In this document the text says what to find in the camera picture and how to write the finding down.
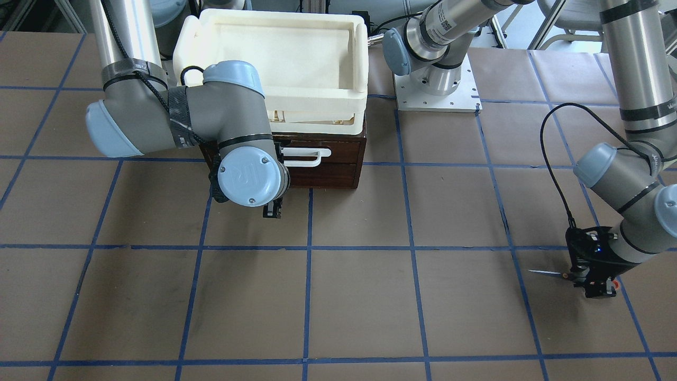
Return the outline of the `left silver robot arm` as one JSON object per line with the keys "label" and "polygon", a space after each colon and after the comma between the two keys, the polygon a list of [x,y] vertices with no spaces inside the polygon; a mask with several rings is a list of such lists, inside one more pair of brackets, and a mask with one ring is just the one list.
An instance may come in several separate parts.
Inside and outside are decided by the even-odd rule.
{"label": "left silver robot arm", "polygon": [[[469,32],[515,1],[437,1],[382,35],[387,65],[397,76],[459,67]],[[595,145],[573,172],[623,219],[616,226],[577,227],[566,209],[571,269],[562,273],[587,298],[616,296],[619,275],[675,245],[675,184],[658,175],[675,163],[675,93],[669,82],[657,1],[600,1],[599,19],[616,84],[620,147]]]}

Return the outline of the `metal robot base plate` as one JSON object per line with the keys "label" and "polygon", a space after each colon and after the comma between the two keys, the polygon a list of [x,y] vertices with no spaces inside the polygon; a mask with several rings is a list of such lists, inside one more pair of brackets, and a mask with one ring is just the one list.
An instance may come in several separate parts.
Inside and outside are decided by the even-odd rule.
{"label": "metal robot base plate", "polygon": [[394,75],[394,85],[402,111],[475,113],[483,108],[468,56],[452,69],[430,66]]}

